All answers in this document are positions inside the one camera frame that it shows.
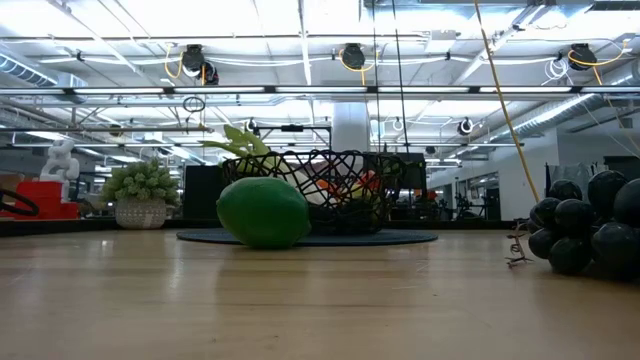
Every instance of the dark blue mat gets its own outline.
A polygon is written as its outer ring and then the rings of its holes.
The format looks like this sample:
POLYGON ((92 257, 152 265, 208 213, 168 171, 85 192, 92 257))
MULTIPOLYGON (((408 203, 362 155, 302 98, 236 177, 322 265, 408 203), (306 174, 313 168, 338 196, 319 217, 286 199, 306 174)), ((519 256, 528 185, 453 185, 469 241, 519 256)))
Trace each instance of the dark blue mat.
MULTIPOLYGON (((215 244, 242 245, 224 228, 182 231, 178 239, 186 241, 210 242, 215 244)), ((378 246, 417 244, 437 240, 438 236, 424 231, 383 229, 375 234, 326 236, 309 235, 296 246, 378 246)))

